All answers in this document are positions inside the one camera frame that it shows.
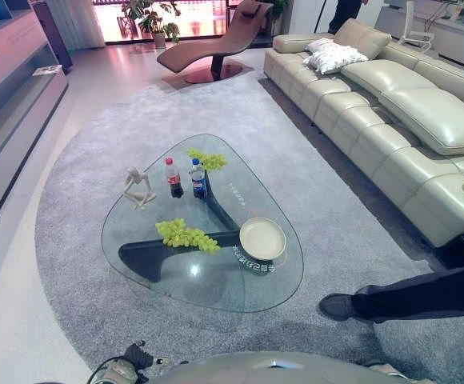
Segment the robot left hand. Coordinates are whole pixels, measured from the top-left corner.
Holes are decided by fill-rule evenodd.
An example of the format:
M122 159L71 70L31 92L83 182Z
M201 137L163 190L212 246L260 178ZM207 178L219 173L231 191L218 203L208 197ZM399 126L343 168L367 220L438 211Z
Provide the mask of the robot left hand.
M126 349L123 355L125 359L134 365L136 370L144 370L154 363L154 357L142 349L145 345L144 340L136 341Z

